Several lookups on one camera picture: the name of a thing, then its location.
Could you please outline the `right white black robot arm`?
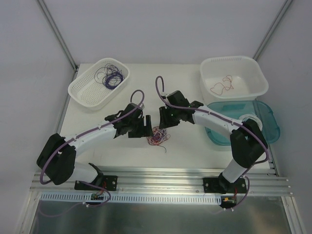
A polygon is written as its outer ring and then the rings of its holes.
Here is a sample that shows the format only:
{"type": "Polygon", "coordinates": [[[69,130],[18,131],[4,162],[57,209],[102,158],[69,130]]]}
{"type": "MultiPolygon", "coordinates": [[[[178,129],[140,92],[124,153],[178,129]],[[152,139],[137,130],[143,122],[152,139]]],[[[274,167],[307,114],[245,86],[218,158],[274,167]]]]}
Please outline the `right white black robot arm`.
{"type": "Polygon", "coordinates": [[[159,127],[170,128],[181,121],[209,128],[230,140],[232,160],[209,187],[225,194],[236,187],[236,181],[253,167],[262,155],[268,155],[268,144],[257,123],[248,119],[240,121],[217,113],[198,101],[189,102],[180,91],[160,99],[165,104],[159,108],[159,127]]]}

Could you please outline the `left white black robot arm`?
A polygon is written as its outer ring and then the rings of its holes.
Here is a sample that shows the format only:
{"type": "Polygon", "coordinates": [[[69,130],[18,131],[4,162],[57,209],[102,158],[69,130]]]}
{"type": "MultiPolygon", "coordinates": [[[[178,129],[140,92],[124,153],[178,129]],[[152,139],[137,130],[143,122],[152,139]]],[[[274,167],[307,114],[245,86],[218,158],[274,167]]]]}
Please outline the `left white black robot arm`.
{"type": "Polygon", "coordinates": [[[130,103],[90,130],[72,136],[51,135],[37,159],[41,168],[40,183],[61,185],[75,181],[92,190],[99,189],[105,179],[103,172],[95,164],[79,163],[76,158],[99,143],[123,135],[129,138],[151,137],[151,116],[144,115],[142,107],[130,103]]]}

